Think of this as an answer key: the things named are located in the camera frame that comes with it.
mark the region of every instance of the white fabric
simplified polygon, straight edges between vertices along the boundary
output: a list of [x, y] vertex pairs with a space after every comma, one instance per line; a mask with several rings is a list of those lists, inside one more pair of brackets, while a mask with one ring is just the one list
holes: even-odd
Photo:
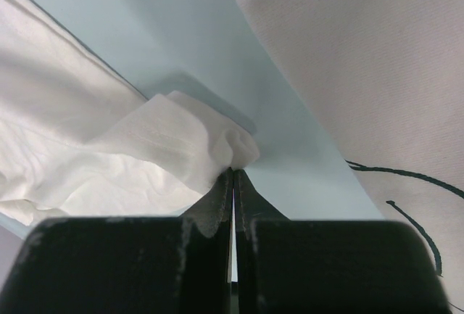
[[0, 0], [0, 212], [164, 215], [195, 203], [252, 137], [185, 94], [150, 101], [28, 0]]
[[464, 309], [464, 0], [237, 2], [380, 210], [433, 239]]

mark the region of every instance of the beige fabric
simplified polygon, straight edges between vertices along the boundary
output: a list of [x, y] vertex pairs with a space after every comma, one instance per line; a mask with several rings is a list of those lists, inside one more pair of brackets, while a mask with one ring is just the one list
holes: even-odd
[[357, 172], [387, 217], [406, 221], [394, 201], [433, 239], [464, 308], [464, 0], [237, 2], [347, 160], [456, 188]]

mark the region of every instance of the black line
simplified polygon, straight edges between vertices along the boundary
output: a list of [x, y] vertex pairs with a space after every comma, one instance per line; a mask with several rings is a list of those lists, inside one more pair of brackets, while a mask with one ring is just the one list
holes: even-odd
[[460, 312], [463, 312], [464, 313], [464, 309], [461, 309], [459, 307], [456, 307], [455, 305], [453, 305], [451, 302], [448, 302], [450, 306], [452, 306], [453, 308], [456, 308], [457, 310], [459, 310]]
[[432, 253], [434, 254], [435, 259], [435, 270], [438, 276], [442, 276], [442, 256], [440, 255], [440, 251], [438, 247], [436, 247], [434, 240], [427, 234], [426, 230], [423, 227], [415, 222], [413, 218], [411, 218], [406, 212], [404, 212], [396, 203], [392, 200], [387, 200], [385, 203], [391, 205], [397, 212], [403, 215], [411, 224], [418, 230], [418, 232], [423, 236], [423, 238], [427, 241], [427, 244], [430, 246]]
[[397, 169], [382, 168], [382, 167], [366, 167], [364, 165], [361, 165], [355, 162], [350, 162], [349, 160], [347, 160], [347, 163], [349, 164], [349, 167], [351, 169], [356, 170], [356, 171], [378, 171], [378, 172], [383, 172], [383, 173], [397, 174], [401, 176], [409, 176], [411, 178], [418, 178], [419, 180], [423, 180], [423, 181], [432, 183], [434, 185], [440, 186], [443, 189], [446, 189], [464, 199], [463, 190], [459, 189], [458, 187], [454, 187], [453, 185], [450, 185], [449, 183], [443, 182], [436, 178], [432, 178], [431, 176], [427, 176], [427, 175], [420, 174], [420, 173], [414, 173], [412, 171], [406, 171], [406, 170], [397, 170]]

